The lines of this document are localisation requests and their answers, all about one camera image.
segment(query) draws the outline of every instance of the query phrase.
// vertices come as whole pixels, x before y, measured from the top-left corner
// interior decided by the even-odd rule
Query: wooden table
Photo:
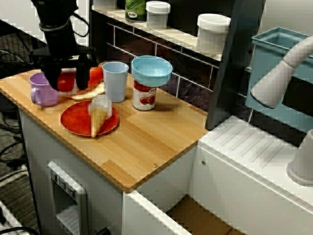
[[[36,72],[0,80],[0,92],[124,192],[139,187],[207,133],[206,112],[160,89],[154,110],[136,110],[132,106],[133,77],[129,74],[126,99],[113,104],[120,117],[118,126],[94,139],[72,134],[60,123],[60,116],[76,101],[62,97],[53,107],[33,104],[28,78]]]

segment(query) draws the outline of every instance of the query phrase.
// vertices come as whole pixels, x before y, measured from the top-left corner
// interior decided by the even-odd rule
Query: can label
[[[133,106],[142,111],[152,110],[155,107],[157,88],[147,87],[134,81]]]
[[[126,0],[125,18],[136,22],[146,21],[146,0]]]

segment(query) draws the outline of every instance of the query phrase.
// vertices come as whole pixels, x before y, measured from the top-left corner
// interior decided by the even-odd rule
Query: white cup
[[[105,93],[113,103],[125,99],[128,65],[121,62],[108,62],[102,66]]]

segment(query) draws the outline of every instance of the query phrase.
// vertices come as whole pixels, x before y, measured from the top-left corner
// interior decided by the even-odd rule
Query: dark tile backsplash
[[[155,43],[115,28],[115,46],[136,56],[155,55]]]
[[[131,62],[134,56],[156,55],[164,58],[173,65],[173,74],[170,81],[160,89],[205,112],[210,112],[209,105],[219,71],[219,61],[117,20],[107,18],[107,22],[107,43],[115,45],[115,47],[107,45],[107,61],[126,63],[131,72]],[[233,115],[286,142],[299,146],[305,133],[245,105],[249,78],[250,72],[245,71]]]
[[[209,112],[212,94],[210,90],[188,80],[183,78],[179,80],[178,98],[205,112]]]
[[[107,45],[106,61],[118,61],[128,65],[129,72],[132,72],[132,60],[134,57],[128,53],[121,51],[113,46]]]
[[[179,77],[176,76],[175,74],[172,74],[170,80],[168,81],[168,83],[166,83],[165,85],[161,86],[160,89],[173,95],[176,96],[177,94],[177,86],[178,86],[178,80]]]
[[[214,91],[215,81],[216,81],[218,72],[219,72],[219,69],[216,67],[213,67],[210,84],[209,84],[209,89],[211,89],[212,91]]]
[[[182,49],[182,53],[190,55],[190,56],[192,56],[194,58],[197,58],[197,59],[199,59],[201,61],[207,62],[207,63],[212,64],[212,65],[217,66],[217,67],[220,65],[220,62],[218,60],[214,60],[214,59],[212,59],[210,57],[207,57],[205,55],[196,53],[196,52],[194,52],[192,50],[189,50],[187,48],[184,48],[184,47]]]
[[[107,43],[114,46],[114,26],[108,24],[107,25]]]
[[[165,47],[169,47],[171,49],[177,50],[177,51],[181,51],[181,46],[175,44],[175,43],[171,43],[163,38],[159,38],[153,34],[147,33],[145,31],[142,31],[140,29],[135,28],[134,29],[135,34],[140,35],[141,37],[147,38],[149,40],[152,40],[158,44],[161,44]]]
[[[208,88],[211,65],[160,45],[156,48],[156,55],[169,61],[173,65],[173,72]]]

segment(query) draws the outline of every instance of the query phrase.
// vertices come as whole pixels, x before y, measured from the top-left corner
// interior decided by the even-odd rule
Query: teal bowl
[[[133,59],[132,75],[135,81],[147,87],[160,87],[171,77],[173,66],[166,60],[150,55]]]

